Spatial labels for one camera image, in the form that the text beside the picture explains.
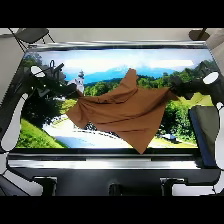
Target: display screen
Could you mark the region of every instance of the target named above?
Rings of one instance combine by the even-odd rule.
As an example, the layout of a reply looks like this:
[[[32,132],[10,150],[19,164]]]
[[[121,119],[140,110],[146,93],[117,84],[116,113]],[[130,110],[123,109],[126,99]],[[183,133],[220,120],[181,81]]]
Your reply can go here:
[[[129,68],[136,69],[139,87],[162,88],[171,85],[172,75],[184,82],[201,77],[201,62],[213,70],[216,66],[208,49],[160,48],[28,52],[20,68],[49,68],[52,60],[55,66],[64,64],[60,83],[78,84],[85,96],[115,89]],[[54,91],[36,89],[26,101],[17,148],[132,148],[116,133],[98,131],[91,122],[84,129],[77,127],[65,113],[78,99]],[[148,148],[198,148],[188,117],[188,110],[197,104],[211,106],[210,96],[195,93],[191,100],[180,97],[168,102]]]

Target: blue sky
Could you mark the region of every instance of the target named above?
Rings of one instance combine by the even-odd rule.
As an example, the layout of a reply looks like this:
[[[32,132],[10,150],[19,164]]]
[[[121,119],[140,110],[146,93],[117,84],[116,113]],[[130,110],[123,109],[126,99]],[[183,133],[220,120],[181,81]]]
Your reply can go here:
[[[38,52],[44,64],[52,59],[55,64],[64,63],[63,72],[74,74],[83,70],[85,75],[106,72],[124,66],[169,68],[181,71],[194,68],[203,60],[213,60],[207,49],[107,49]]]

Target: brown cloth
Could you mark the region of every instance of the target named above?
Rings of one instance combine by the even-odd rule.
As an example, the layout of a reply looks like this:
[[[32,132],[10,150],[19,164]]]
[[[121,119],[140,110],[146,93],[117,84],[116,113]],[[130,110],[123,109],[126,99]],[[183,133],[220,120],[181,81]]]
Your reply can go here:
[[[137,78],[136,70],[129,69],[116,89],[80,97],[66,114],[80,128],[91,121],[100,131],[117,133],[142,154],[160,126],[167,101],[178,98],[169,88],[139,88]]]

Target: black chair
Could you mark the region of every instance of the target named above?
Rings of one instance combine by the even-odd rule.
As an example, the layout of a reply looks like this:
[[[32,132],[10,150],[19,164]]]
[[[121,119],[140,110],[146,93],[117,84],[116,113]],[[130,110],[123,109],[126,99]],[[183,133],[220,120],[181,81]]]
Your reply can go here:
[[[28,44],[33,44],[37,42],[38,40],[42,39],[45,44],[43,37],[48,35],[50,39],[52,40],[52,42],[54,42],[47,28],[25,28],[24,30],[22,30],[21,32],[17,34],[15,34],[10,28],[8,29],[10,30],[12,35],[15,37],[16,41],[18,42],[23,52],[25,52],[24,48],[27,49],[27,47],[22,43],[22,41]]]

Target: gray floor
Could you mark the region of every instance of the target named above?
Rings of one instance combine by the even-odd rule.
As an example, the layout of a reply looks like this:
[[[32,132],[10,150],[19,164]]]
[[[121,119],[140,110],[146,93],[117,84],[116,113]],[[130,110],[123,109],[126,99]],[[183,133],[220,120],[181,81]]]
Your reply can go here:
[[[96,40],[190,40],[192,28],[49,28],[55,42]],[[214,28],[208,28],[211,34]],[[0,102],[16,72],[23,52],[13,37],[0,38]]]

